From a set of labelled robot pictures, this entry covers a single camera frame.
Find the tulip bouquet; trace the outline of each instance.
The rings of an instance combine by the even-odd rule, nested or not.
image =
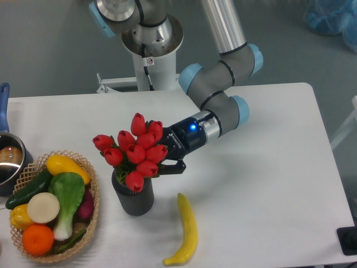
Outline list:
[[[113,136],[107,135],[97,135],[93,142],[106,162],[114,167],[117,180],[130,190],[140,192],[145,178],[159,176],[159,166],[167,155],[167,147],[157,144],[161,137],[162,122],[146,122],[136,113],[131,133],[119,131],[118,144]]]

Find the black vase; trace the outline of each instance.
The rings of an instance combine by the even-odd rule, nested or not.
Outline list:
[[[141,216],[152,208],[154,192],[151,178],[145,178],[143,189],[140,192],[134,192],[126,185],[118,182],[114,171],[112,173],[112,184],[123,209],[129,215]]]

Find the bok choy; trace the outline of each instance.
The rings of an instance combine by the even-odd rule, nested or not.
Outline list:
[[[84,182],[77,173],[59,173],[52,178],[49,192],[60,202],[60,211],[53,231],[55,239],[63,241],[72,235],[73,215],[82,201]]]

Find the banana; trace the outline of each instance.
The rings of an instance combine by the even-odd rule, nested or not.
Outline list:
[[[184,241],[174,255],[162,260],[165,266],[183,265],[188,262],[194,254],[199,240],[196,219],[189,200],[183,194],[178,193],[177,205],[184,225]]]

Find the red tulip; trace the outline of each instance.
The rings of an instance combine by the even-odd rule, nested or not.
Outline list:
[[[144,148],[144,150],[149,149],[155,144],[156,135],[154,133],[146,133],[139,136],[136,139],[136,143]]]
[[[144,177],[151,178],[157,174],[158,167],[153,162],[144,160],[136,166],[136,170]]]
[[[155,141],[158,142],[162,138],[162,122],[152,121],[147,132],[153,132],[156,135]]]
[[[125,130],[120,130],[118,134],[118,143],[120,149],[122,149],[125,152],[130,144],[135,143],[135,138],[130,132]]]
[[[101,152],[104,152],[105,149],[110,148],[114,141],[112,137],[107,135],[97,135],[94,139],[94,146]]]
[[[127,149],[127,156],[130,162],[139,164],[145,159],[145,150],[140,145],[130,144]]]
[[[167,152],[167,148],[159,144],[146,150],[146,159],[157,164],[167,155]]]
[[[144,186],[144,177],[137,171],[130,172],[126,179],[125,184],[134,192],[141,192]]]
[[[132,131],[133,135],[137,137],[144,135],[146,133],[145,119],[141,114],[139,113],[135,114],[130,130]]]
[[[104,151],[104,158],[111,166],[118,166],[123,160],[123,153],[116,148],[108,148]]]

